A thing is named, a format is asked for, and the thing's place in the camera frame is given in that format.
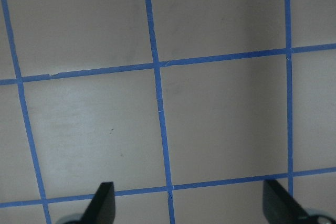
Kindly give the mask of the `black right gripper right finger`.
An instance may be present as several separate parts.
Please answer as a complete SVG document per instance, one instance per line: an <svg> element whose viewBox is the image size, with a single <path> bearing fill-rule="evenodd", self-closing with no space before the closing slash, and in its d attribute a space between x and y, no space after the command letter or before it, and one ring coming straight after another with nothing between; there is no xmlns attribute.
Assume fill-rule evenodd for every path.
<svg viewBox="0 0 336 224"><path fill-rule="evenodd" d="M262 190L263 214L268 223L309 223L308 213L277 180L264 180Z"/></svg>

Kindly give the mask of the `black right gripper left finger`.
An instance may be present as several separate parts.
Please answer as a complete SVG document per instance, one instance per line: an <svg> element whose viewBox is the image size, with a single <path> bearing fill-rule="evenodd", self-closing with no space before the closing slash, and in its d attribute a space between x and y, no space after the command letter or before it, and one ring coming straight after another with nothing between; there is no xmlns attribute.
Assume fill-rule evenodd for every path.
<svg viewBox="0 0 336 224"><path fill-rule="evenodd" d="M80 223L113 224L116 216L113 182L101 183L90 204L80 219Z"/></svg>

